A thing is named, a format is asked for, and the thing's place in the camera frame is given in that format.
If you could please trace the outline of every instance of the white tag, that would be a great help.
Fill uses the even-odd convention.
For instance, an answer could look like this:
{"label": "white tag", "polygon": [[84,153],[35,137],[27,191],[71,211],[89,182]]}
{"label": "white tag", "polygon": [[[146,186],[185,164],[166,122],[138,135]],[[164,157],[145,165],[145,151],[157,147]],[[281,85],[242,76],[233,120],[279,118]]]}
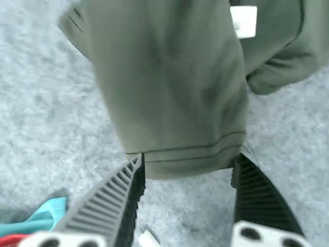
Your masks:
{"label": "white tag", "polygon": [[256,36],[257,6],[231,6],[231,15],[239,39]]}

